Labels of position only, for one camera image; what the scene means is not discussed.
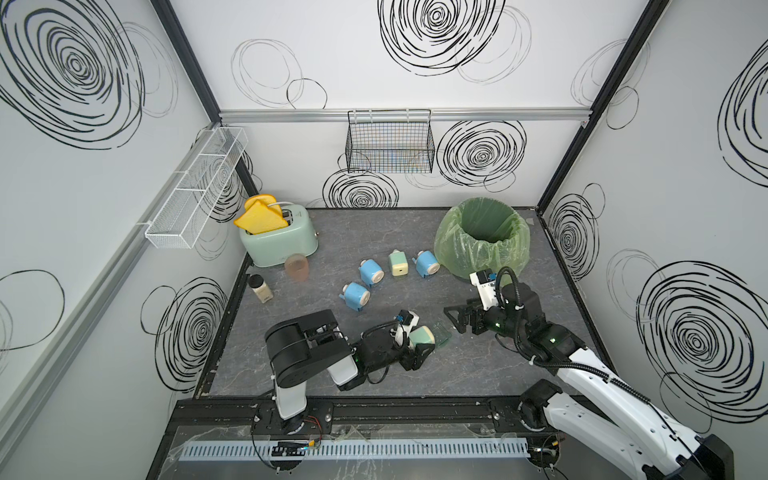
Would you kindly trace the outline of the green cream pencil sharpener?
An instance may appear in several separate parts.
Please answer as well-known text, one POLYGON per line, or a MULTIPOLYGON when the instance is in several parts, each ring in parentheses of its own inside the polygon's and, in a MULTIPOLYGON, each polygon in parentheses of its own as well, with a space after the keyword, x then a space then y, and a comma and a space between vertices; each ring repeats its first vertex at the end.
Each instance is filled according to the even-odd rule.
POLYGON ((409 334, 409 347, 415 349, 418 345, 434 345, 435 336, 428 326, 421 326, 409 334))

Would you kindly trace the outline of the clear green shavings tray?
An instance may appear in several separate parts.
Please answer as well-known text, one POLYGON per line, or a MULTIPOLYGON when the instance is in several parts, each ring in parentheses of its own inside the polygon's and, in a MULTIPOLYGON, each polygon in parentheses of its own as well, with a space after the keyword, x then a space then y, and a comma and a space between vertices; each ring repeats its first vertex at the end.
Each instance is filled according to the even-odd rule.
POLYGON ((434 342, 437 349, 445 347, 452 339, 452 331, 445 327, 443 323, 435 322, 430 326, 434 336, 434 342))

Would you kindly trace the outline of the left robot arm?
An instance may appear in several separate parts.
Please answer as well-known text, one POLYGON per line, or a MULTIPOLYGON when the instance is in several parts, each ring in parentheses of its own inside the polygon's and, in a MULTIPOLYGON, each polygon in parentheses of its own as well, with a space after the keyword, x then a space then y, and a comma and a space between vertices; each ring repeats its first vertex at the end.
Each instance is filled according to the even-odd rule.
POLYGON ((329 309, 280 322, 267 330, 267 348, 273 401, 283 421, 299 420, 307 413, 306 384, 326 372, 341 391, 374 381, 370 375, 387 374, 394 364, 406 371, 421 368, 437 346, 435 334, 419 324, 413 311, 401 310, 385 323, 349 341, 329 309))

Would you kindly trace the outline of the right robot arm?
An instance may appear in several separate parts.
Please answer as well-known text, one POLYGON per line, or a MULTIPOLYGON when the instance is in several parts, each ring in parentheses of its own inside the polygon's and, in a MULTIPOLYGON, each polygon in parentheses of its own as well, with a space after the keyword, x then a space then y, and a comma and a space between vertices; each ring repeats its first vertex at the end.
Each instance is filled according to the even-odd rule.
POLYGON ((732 479, 735 455, 718 436, 700 436, 624 382, 584 341, 547 320, 524 283, 487 281, 478 296, 445 308, 454 328, 509 338, 516 353, 578 390, 589 410, 541 379, 520 396, 518 416, 531 431, 548 427, 589 447, 632 479, 732 479))

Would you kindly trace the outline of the blue sharpener right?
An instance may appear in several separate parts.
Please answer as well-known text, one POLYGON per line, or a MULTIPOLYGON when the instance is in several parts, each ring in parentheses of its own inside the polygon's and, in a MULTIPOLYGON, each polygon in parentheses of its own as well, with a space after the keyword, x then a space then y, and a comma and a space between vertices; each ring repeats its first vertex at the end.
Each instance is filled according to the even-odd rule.
POLYGON ((412 259, 416 271, 422 278, 430 277, 436 274, 440 269, 440 263, 435 255, 429 250, 419 251, 412 259))

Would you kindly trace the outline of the blue sharpener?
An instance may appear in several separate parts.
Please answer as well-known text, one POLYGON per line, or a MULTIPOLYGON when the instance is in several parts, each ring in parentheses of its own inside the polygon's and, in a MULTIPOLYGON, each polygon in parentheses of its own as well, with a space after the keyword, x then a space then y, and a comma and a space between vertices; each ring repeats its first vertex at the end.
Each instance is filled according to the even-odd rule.
POLYGON ((383 268, 373 259, 363 260, 359 266, 361 280, 368 287, 380 283, 384 278, 383 268))
POLYGON ((412 259, 416 271, 422 278, 430 277, 436 274, 440 269, 440 263, 435 255, 429 250, 419 251, 412 259))
POLYGON ((360 312, 369 303, 371 293, 366 287, 356 282, 351 282, 342 288, 342 293, 339 297, 348 308, 360 312))

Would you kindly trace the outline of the yellow green pencil sharpener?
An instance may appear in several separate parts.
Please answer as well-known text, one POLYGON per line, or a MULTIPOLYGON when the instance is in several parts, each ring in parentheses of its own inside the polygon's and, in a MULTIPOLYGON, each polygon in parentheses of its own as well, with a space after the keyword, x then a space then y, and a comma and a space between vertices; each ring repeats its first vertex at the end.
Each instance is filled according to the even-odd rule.
POLYGON ((394 277, 405 276, 408 274, 409 263, 405 252, 395 249, 389 254, 388 259, 391 274, 394 277))

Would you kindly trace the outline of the blue sharpener front left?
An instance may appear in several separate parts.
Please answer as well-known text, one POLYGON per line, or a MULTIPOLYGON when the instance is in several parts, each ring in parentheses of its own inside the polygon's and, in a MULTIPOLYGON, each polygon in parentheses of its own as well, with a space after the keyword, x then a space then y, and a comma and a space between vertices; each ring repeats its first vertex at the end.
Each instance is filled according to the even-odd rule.
POLYGON ((351 282, 342 288, 342 293, 339 297, 348 308, 360 312, 369 303, 371 293, 366 287, 356 282, 351 282))

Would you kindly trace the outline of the blue sharpener middle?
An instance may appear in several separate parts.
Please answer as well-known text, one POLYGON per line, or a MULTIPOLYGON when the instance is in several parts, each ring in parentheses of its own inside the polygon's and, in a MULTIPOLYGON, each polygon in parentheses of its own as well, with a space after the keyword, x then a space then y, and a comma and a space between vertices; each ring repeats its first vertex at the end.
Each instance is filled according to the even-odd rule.
POLYGON ((383 268, 373 259, 363 260, 359 266, 361 280, 368 287, 380 283, 384 278, 383 268))

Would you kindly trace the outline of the bin with green bag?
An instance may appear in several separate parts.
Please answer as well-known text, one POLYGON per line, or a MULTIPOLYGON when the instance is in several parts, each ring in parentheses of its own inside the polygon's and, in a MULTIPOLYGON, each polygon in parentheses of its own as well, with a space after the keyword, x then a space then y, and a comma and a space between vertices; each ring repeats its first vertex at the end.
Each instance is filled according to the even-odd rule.
POLYGON ((509 267, 519 275, 530 260, 531 234, 526 220, 511 206, 475 197, 450 208, 435 235, 438 262, 459 278, 509 267))

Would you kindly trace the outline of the small black-capped bottle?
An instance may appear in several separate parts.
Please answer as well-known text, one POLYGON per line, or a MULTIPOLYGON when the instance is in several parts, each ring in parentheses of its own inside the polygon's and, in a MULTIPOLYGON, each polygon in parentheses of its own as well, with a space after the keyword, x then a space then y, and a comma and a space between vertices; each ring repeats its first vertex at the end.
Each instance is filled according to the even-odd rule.
POLYGON ((262 275, 251 274, 247 279, 247 284, 262 304, 274 298, 271 288, 262 275))

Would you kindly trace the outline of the mint green toaster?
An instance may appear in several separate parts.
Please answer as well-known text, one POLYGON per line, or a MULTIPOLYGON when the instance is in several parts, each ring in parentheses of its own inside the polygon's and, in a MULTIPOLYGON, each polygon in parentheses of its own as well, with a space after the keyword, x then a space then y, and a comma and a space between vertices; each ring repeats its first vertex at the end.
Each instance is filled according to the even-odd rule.
POLYGON ((319 240, 306 208, 299 204, 289 204, 286 210, 291 213, 292 222, 285 228, 259 235, 239 230, 240 241, 255 266, 278 266, 291 255, 308 257, 317 251, 319 240))

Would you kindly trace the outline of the yellow toy toast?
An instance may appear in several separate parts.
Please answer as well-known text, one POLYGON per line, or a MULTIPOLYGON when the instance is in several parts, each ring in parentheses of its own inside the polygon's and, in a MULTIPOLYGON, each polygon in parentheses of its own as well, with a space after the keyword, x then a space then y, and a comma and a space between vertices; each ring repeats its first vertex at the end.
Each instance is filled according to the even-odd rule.
POLYGON ((281 205, 272 195, 252 196, 245 201, 244 208, 245 212, 234 220, 234 225, 251 235, 289 226, 289 222, 283 216, 281 205))

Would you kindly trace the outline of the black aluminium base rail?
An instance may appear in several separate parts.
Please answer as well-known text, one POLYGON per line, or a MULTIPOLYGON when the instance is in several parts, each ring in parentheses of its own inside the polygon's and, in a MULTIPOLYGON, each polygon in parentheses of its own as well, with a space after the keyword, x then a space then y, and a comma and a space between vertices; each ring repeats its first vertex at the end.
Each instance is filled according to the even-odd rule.
POLYGON ((519 396, 373 397, 310 396, 296 420, 283 420, 269 395, 204 397, 176 403, 165 433, 181 427, 238 427, 258 435, 330 434, 342 425, 483 424, 500 433, 528 434, 542 427, 544 413, 535 412, 519 396))

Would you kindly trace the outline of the white mesh wall shelf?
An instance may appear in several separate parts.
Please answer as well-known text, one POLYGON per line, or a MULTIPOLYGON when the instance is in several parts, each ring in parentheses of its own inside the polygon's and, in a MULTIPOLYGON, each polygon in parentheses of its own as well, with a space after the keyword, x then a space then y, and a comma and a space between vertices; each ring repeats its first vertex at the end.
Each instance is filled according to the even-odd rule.
POLYGON ((241 127, 216 126, 201 132, 190 161, 145 232, 155 248, 195 246, 247 145, 241 127))

